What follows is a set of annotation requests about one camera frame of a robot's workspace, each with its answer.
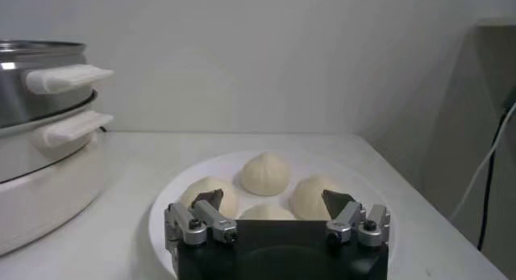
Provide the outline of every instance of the white countertop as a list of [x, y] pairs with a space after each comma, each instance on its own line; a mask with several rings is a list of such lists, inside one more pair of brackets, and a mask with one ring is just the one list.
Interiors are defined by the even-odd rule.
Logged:
[[110, 132], [104, 141], [104, 192], [61, 228], [0, 257], [2, 280], [171, 278], [148, 242], [148, 211], [160, 190], [199, 161], [267, 148], [342, 161], [371, 182], [402, 228], [389, 279], [506, 279], [357, 136]]

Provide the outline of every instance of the white wall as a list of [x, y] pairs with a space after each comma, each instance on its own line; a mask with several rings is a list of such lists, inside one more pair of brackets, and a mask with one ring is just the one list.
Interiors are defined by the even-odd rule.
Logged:
[[0, 0], [2, 37], [114, 69], [114, 130], [355, 132], [418, 188], [461, 38], [512, 0]]

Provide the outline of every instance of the white appliance base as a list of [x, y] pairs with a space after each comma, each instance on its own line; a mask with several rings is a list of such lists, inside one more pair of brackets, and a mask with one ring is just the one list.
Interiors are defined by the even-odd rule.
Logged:
[[63, 161], [0, 184], [0, 255], [31, 242], [84, 209], [104, 185], [97, 135]]

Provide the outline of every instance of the white cable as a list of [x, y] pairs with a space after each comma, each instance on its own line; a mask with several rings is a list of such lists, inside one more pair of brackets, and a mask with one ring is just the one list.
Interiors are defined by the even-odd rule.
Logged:
[[466, 199], [469, 196], [469, 192], [473, 188], [473, 185], [475, 184], [476, 179], [478, 178], [478, 174], [482, 171], [482, 168], [485, 166], [491, 155], [494, 153], [494, 150], [496, 150], [498, 143], [500, 142], [501, 135], [503, 135], [504, 130], [506, 129], [507, 123], [509, 122], [510, 116], [514, 113], [514, 110], [516, 110], [516, 102], [513, 104], [513, 106], [509, 109], [509, 112], [507, 112], [506, 118], [503, 120], [503, 123], [501, 123], [500, 131], [498, 132], [498, 136], [496, 140], [493, 142], [493, 146], [491, 146], [491, 149], [487, 153], [487, 155], [484, 157], [484, 160], [478, 165], [478, 168], [476, 168], [475, 173], [473, 174], [473, 177], [471, 178], [471, 181], [469, 182], [468, 188], [464, 192], [464, 195], [462, 196], [462, 199], [455, 207], [455, 210], [450, 216], [450, 221], [454, 221], [457, 215], [459, 214], [460, 209], [466, 202]]

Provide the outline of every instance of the screw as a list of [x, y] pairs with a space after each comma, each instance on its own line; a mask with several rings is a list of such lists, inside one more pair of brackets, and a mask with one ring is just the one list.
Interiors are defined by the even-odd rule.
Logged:
[[199, 219], [194, 218], [188, 222], [188, 228], [189, 229], [197, 229], [201, 227], [201, 221]]
[[236, 232], [226, 232], [224, 239], [226, 240], [226, 243], [233, 245], [239, 239], [239, 236]]
[[377, 229], [377, 223], [372, 220], [365, 220], [364, 222], [364, 230], [368, 232], [375, 231]]

